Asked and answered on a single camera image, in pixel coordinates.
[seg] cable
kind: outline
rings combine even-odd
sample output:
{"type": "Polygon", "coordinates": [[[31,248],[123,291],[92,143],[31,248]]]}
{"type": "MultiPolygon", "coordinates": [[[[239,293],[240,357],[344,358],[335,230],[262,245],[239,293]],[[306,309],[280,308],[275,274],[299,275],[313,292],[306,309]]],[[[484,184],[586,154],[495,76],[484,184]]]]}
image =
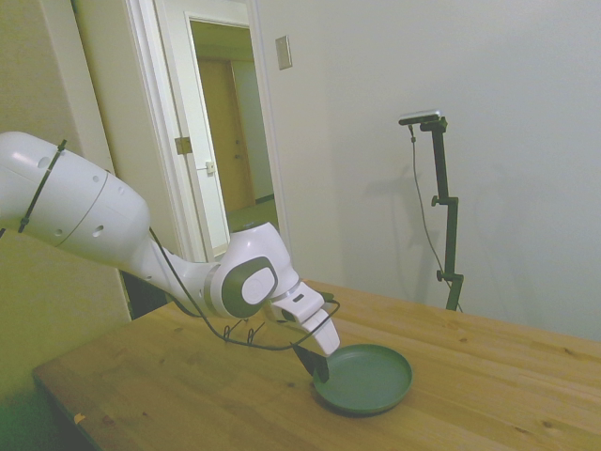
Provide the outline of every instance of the cable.
{"type": "Polygon", "coordinates": [[[29,224],[29,216],[31,216],[31,213],[33,212],[34,207],[36,206],[36,203],[38,202],[38,198],[39,198],[39,195],[41,194],[41,190],[44,189],[44,185],[46,184],[46,180],[48,180],[48,177],[53,172],[54,165],[58,161],[58,157],[60,157],[60,155],[63,152],[63,150],[65,150],[65,145],[66,144],[67,144],[67,140],[63,139],[63,142],[60,143],[58,145],[58,147],[56,148],[56,152],[54,153],[53,159],[50,162],[49,166],[46,168],[46,172],[44,173],[44,177],[42,177],[41,182],[38,185],[38,189],[36,190],[36,193],[34,194],[34,198],[31,200],[31,204],[29,204],[29,208],[27,209],[27,213],[21,219],[21,225],[19,226],[19,233],[23,233],[23,231],[25,230],[25,228],[29,224]]]}
{"type": "MultiPolygon", "coordinates": [[[[417,189],[417,196],[420,199],[420,210],[422,212],[422,224],[424,225],[424,231],[425,231],[425,236],[428,238],[428,244],[430,245],[430,249],[432,249],[432,253],[434,254],[434,257],[436,258],[436,261],[439,264],[439,269],[440,272],[444,272],[444,270],[442,269],[442,263],[440,263],[440,258],[439,258],[439,254],[436,252],[436,249],[434,248],[434,244],[432,244],[432,239],[430,238],[430,232],[428,231],[428,227],[425,221],[425,212],[424,212],[424,201],[422,200],[422,191],[420,190],[420,183],[417,180],[417,168],[416,168],[416,163],[415,163],[415,141],[417,141],[417,138],[415,137],[415,135],[413,134],[413,126],[409,125],[409,131],[411,132],[411,146],[413,149],[413,179],[415,180],[415,188],[417,189]]],[[[449,283],[448,280],[444,281],[447,284],[447,287],[449,289],[451,289],[451,284],[449,283]]],[[[459,303],[457,303],[457,307],[459,308],[459,311],[461,313],[463,313],[463,309],[461,308],[461,305],[459,305],[459,303]]]]}
{"type": "Polygon", "coordinates": [[[236,345],[241,345],[241,346],[246,346],[248,348],[257,348],[260,350],[291,350],[293,349],[295,346],[298,346],[300,343],[302,343],[303,341],[305,341],[307,338],[311,337],[314,332],[319,329],[321,326],[323,326],[329,319],[331,319],[331,317],[338,311],[338,309],[340,308],[340,303],[338,303],[337,301],[335,301],[334,299],[326,301],[327,303],[333,303],[336,305],[336,308],[334,308],[334,310],[328,315],[327,318],[325,318],[323,321],[321,321],[319,323],[319,325],[317,327],[315,327],[315,329],[306,334],[303,338],[301,338],[300,340],[294,342],[294,343],[290,343],[289,345],[286,346],[263,346],[263,345],[256,345],[254,343],[247,343],[247,342],[243,342],[243,341],[238,341],[238,340],[234,340],[232,338],[229,338],[227,336],[224,336],[222,334],[220,334],[219,332],[217,332],[215,330],[215,328],[213,327],[213,325],[210,323],[210,321],[208,320],[207,316],[203,313],[203,311],[201,310],[200,306],[198,305],[198,303],[194,300],[194,298],[192,297],[192,295],[190,294],[190,292],[186,289],[186,287],[184,286],[184,283],[181,281],[181,279],[179,278],[179,275],[177,274],[176,269],[173,267],[173,265],[171,264],[171,261],[169,260],[169,257],[167,256],[167,254],[165,253],[165,250],[162,248],[161,246],[161,242],[159,241],[159,237],[157,237],[157,235],[154,233],[154,230],[152,230],[152,227],[150,228],[150,235],[152,235],[152,238],[154,239],[154,241],[157,243],[157,245],[159,246],[159,250],[161,251],[162,257],[164,258],[165,262],[167,263],[167,265],[169,266],[169,269],[171,270],[171,273],[174,275],[174,277],[177,280],[177,283],[179,284],[179,286],[181,287],[181,289],[184,291],[184,293],[186,294],[186,297],[188,298],[188,300],[192,303],[192,305],[194,306],[194,308],[198,311],[200,318],[202,318],[202,320],[207,324],[208,328],[210,329],[211,332],[213,332],[214,335],[216,335],[218,338],[221,338],[223,341],[227,342],[227,343],[234,343],[236,345]]]}

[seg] wooden table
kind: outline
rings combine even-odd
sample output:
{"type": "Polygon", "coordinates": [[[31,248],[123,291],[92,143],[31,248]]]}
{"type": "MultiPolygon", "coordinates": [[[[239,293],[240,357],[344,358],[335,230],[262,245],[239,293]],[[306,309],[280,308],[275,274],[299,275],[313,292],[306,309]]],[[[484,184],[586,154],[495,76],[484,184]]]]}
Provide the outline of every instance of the wooden table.
{"type": "Polygon", "coordinates": [[[292,351],[225,344],[173,304],[35,375],[102,450],[601,450],[601,343],[310,285],[342,304],[343,346],[410,361],[413,385],[392,410],[333,412],[292,351]]]}

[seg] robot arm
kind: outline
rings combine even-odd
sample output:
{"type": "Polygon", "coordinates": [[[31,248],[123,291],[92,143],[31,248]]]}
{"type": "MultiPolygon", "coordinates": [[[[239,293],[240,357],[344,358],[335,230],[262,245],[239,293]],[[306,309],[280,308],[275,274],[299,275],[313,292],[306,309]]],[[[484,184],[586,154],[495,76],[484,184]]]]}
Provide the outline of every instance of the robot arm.
{"type": "Polygon", "coordinates": [[[20,229],[59,249],[136,275],[172,294],[189,313],[196,312],[194,304],[222,318],[247,319],[263,310],[289,342],[313,333],[302,345],[325,356],[340,345],[323,298],[292,269],[272,225],[232,234],[220,263],[169,255],[193,302],[164,250],[148,236],[149,226],[145,200],[112,174],[34,136],[0,134],[0,228],[20,229]],[[30,218],[23,221],[29,210],[30,218]]]}

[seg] wooden door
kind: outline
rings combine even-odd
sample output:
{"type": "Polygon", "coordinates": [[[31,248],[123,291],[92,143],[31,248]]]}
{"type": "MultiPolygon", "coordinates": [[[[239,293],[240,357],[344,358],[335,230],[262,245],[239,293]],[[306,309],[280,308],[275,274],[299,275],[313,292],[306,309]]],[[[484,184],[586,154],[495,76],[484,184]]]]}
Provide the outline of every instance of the wooden door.
{"type": "Polygon", "coordinates": [[[199,60],[208,125],[217,159],[225,211],[254,205],[253,182],[229,61],[199,60]]]}

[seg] green dish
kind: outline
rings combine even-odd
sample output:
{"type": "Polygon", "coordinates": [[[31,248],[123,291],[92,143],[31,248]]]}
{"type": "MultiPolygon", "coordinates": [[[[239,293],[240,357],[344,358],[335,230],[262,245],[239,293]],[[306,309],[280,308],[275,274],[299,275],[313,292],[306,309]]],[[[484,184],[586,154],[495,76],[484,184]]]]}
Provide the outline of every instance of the green dish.
{"type": "Polygon", "coordinates": [[[407,393],[413,380],[405,357],[379,345],[352,345],[328,357],[330,378],[322,382],[317,373],[317,392],[334,408],[358,415],[385,412],[407,393]]]}

